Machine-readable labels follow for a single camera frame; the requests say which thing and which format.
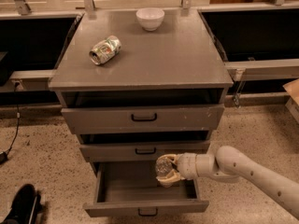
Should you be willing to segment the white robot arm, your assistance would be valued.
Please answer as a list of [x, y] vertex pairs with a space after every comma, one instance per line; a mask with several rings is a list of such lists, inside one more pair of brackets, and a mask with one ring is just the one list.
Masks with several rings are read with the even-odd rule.
[[299, 184], [263, 167], [234, 147], [222, 146], [216, 154], [165, 154], [157, 159], [155, 171], [164, 187], [199, 177], [219, 182], [235, 182], [243, 177], [299, 218]]

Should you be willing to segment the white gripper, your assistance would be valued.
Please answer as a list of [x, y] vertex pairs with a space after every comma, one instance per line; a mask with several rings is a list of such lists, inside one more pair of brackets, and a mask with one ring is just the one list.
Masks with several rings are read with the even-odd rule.
[[156, 177], [160, 184], [165, 188], [170, 188], [180, 180], [193, 180], [198, 177], [196, 170], [196, 154], [164, 154], [157, 159], [158, 163], [161, 163], [162, 161], [170, 161], [177, 166], [178, 170], [172, 170], [165, 176]]

